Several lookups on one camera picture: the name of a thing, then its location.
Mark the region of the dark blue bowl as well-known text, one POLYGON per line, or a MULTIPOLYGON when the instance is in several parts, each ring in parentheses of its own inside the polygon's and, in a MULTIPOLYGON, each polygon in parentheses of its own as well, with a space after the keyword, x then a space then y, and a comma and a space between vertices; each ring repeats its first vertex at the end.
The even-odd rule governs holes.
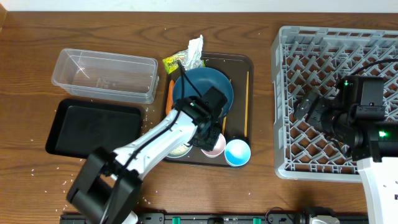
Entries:
MULTIPOLYGON (((202 96, 211 87, 215 87, 216 89, 224 93, 225 97, 227 98, 227 103, 224 105, 223 112, 220 117, 224 117, 228 114, 233 104, 234 91, 231 82, 223 73, 214 68, 200 67, 186 71, 185 74, 202 96)), ((194 88, 191 86, 191 84, 189 84, 189 82, 187 82, 185 78, 184 85, 184 97, 199 96, 199 94, 194 90, 194 88)), ((176 102, 178 99, 181 98, 181 92, 182 80, 181 78, 178 78, 175 82, 172 93, 173 102, 176 102)))

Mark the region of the pink cup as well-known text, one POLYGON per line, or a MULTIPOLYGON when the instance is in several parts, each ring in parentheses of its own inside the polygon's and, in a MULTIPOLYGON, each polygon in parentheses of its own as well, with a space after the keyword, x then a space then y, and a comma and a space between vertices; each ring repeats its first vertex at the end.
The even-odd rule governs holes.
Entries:
POLYGON ((205 156, 209 158, 216 158, 224 152, 225 146, 226 139, 222 134, 220 134, 212 151, 205 151, 203 149, 201 151, 202 153, 204 153, 205 156))

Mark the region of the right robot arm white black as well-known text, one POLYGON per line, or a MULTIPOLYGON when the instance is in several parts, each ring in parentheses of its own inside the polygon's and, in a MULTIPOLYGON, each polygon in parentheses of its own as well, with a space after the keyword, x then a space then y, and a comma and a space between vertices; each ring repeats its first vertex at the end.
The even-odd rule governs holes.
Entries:
POLYGON ((397 223, 397 123, 386 121, 384 80, 346 76, 331 100, 315 91, 294 106, 326 136, 349 147, 363 184, 370 223, 397 223))

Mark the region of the light blue cup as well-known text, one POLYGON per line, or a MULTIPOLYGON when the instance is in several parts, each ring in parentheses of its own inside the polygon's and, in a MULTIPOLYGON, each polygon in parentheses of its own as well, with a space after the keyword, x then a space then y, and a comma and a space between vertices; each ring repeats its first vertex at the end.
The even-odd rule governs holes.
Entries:
POLYGON ((232 167, 244 166, 251 158, 251 148, 245 141, 234 139, 226 144, 224 157, 232 167))

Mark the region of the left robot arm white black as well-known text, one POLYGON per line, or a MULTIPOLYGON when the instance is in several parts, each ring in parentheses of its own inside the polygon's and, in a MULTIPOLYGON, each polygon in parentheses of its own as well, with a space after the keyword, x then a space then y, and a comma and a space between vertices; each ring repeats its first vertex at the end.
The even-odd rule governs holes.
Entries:
POLYGON ((177 147, 193 143, 211 150, 227 97, 207 92, 177 100, 170 113, 135 141, 89 155, 67 193, 67 200, 91 223, 137 223, 133 208, 144 177, 177 147))

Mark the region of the white tissue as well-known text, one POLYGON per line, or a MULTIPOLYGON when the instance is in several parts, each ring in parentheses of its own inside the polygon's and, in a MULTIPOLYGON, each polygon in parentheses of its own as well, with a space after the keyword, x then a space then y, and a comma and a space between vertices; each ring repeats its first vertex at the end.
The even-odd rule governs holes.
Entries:
POLYGON ((183 66, 186 71, 201 67, 203 62, 201 60, 203 50, 203 36, 200 35, 196 39, 192 39, 188 43, 188 49, 185 51, 183 59, 183 66))

